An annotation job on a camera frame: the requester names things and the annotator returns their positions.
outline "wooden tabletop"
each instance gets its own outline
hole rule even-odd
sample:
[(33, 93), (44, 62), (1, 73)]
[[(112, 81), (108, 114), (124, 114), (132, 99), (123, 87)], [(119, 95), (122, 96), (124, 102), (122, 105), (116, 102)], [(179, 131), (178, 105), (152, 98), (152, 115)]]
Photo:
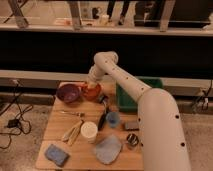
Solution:
[[(109, 97), (110, 109), (113, 111), (118, 111), (115, 98), (115, 84), (101, 83), (101, 86), (103, 92)], [(137, 115), (131, 115), (127, 113), (124, 114), (119, 112), (121, 124), (118, 127), (112, 129), (107, 124), (105, 124), (103, 129), (98, 132), (96, 142), (94, 144), (89, 144), (84, 140), (81, 134), (79, 134), (75, 143), (72, 145), (72, 147), (70, 147), (67, 145), (67, 143), (62, 142), (60, 139), (65, 131), (67, 131), (73, 124), (79, 121), (79, 118), (69, 114), (62, 114), (59, 112), (60, 110), (84, 112), (84, 121), (93, 121), (98, 124), (99, 118), (103, 113), (104, 106), (99, 103), (86, 101), (82, 97), (79, 98), (78, 101), (69, 105), (64, 104), (56, 98), (37, 158), (37, 169), (143, 170), (140, 146), (138, 145), (133, 150), (129, 150), (126, 147), (124, 141), (130, 132), (124, 131), (122, 127), (122, 123), (125, 121), (137, 120)], [(93, 149), (95, 145), (98, 144), (98, 142), (102, 141), (111, 134), (116, 135), (120, 139), (120, 141), (123, 143), (123, 148), (117, 159), (112, 164), (104, 165), (99, 162), (96, 156), (93, 154)], [(70, 158), (67, 160), (63, 168), (57, 167), (53, 162), (45, 158), (44, 152), (50, 146), (50, 144), (54, 144), (63, 149), (65, 152), (69, 153)]]

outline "purple bowl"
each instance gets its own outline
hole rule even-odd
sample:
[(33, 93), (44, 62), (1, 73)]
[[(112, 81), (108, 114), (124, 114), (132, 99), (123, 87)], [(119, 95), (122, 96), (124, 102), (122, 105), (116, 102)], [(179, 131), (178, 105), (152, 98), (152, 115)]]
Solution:
[(59, 87), (56, 96), (65, 103), (72, 103), (80, 96), (80, 90), (74, 84), (65, 84)]

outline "metal spoon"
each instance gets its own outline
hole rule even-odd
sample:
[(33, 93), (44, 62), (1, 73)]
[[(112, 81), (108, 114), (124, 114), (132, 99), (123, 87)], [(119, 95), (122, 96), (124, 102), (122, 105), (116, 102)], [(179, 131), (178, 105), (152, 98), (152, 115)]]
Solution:
[(70, 112), (70, 111), (66, 111), (66, 110), (60, 110), (60, 113), (64, 113), (64, 114), (69, 114), (69, 115), (75, 115), (75, 116), (79, 116), (79, 117), (83, 117), (85, 115), (85, 113), (83, 112)]

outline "black wall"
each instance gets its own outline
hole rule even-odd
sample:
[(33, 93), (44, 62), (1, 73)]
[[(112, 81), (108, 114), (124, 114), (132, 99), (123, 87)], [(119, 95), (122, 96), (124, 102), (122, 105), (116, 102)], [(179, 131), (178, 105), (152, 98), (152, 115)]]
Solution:
[(0, 31), (0, 69), (88, 73), (100, 51), (133, 75), (213, 78), (213, 37)]

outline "gray cloth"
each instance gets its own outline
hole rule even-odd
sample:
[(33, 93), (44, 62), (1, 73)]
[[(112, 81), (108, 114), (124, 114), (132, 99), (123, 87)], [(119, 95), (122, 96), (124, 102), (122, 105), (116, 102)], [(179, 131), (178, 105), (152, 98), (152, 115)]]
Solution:
[(59, 167), (62, 167), (69, 158), (69, 154), (65, 153), (53, 144), (51, 144), (45, 151), (45, 156), (48, 160), (53, 161)]
[(120, 153), (122, 144), (115, 135), (110, 135), (101, 143), (96, 145), (94, 153), (103, 164), (112, 163)]

